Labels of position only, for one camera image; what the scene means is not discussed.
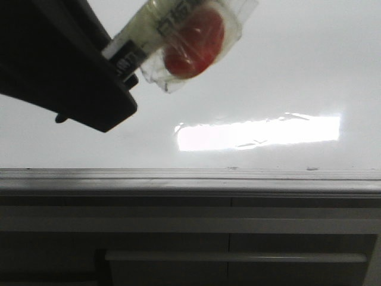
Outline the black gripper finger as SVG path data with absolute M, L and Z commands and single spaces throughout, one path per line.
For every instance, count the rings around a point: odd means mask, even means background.
M 1 94 L 108 132 L 136 113 L 135 75 L 117 77 L 88 1 L 1 2 Z

